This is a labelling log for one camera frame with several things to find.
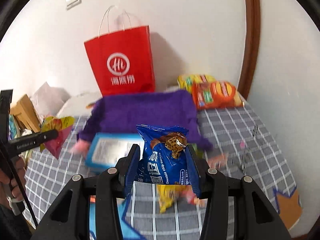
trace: checkered bed sheet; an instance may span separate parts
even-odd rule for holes
[[[29,161],[26,189],[38,220],[73,174],[90,175],[84,160],[67,152],[76,142],[76,133],[84,127],[85,121],[85,117],[77,119],[59,160],[48,152],[41,154],[35,150]],[[227,165],[220,171],[238,179],[244,175],[253,177],[275,209],[274,188],[289,195],[296,187],[273,137],[249,105],[200,111],[198,124],[201,134],[214,146],[212,151],[205,152],[206,160],[220,153],[228,153]],[[244,149],[240,147],[242,141],[245,142]],[[125,219],[146,239],[193,240],[200,236],[204,214],[205,208],[190,205],[185,199],[179,199],[164,214],[160,214],[155,185],[135,182]],[[28,211],[25,211],[25,216],[31,220]],[[230,197],[227,239],[233,239],[233,231],[234,204]]]
[[[26,193],[38,222],[74,174],[84,177],[93,175],[84,165],[82,155],[68,152],[76,143],[76,134],[83,130],[87,119],[87,116],[75,117],[75,125],[63,144],[58,160],[47,149],[42,153],[39,147],[33,150],[26,171]],[[27,208],[24,216],[34,226]]]

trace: pillow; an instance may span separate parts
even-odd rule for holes
[[[30,98],[40,123],[47,115],[55,116],[64,105],[62,96],[45,82]]]
[[[88,105],[102,98],[101,92],[85,93],[71,97],[57,113],[57,117],[91,115],[92,107]]]

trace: blue cookie package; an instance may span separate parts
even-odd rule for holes
[[[135,180],[152,184],[190,185],[184,153],[188,129],[141,124],[137,125],[137,130],[145,144]]]

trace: white wall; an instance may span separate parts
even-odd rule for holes
[[[64,0],[31,0],[0,43],[0,89],[14,88],[13,101],[31,96],[44,81],[71,95],[97,91],[83,42],[97,36],[112,4],[130,12],[133,25],[150,25],[158,90],[181,73],[209,73],[238,83],[244,0],[82,0],[69,11]],[[110,13],[112,30],[120,13]]]
[[[276,138],[298,184],[303,214],[320,214],[320,33],[296,0],[261,0],[262,30],[248,101]]]

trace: yellow snack package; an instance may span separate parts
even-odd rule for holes
[[[51,141],[45,142],[40,145],[40,152],[45,148],[57,159],[59,158],[64,141],[67,139],[69,133],[72,130],[75,119],[71,116],[57,118],[54,116],[48,116],[44,119],[41,132],[46,132],[52,129],[58,131],[58,137]]]
[[[187,90],[191,93],[193,83],[205,83],[205,82],[215,82],[215,78],[211,75],[180,75],[178,76],[178,84],[181,89]]]
[[[157,184],[157,193],[159,196],[160,213],[164,213],[167,208],[173,205],[173,202],[187,188],[187,185],[161,185]]]

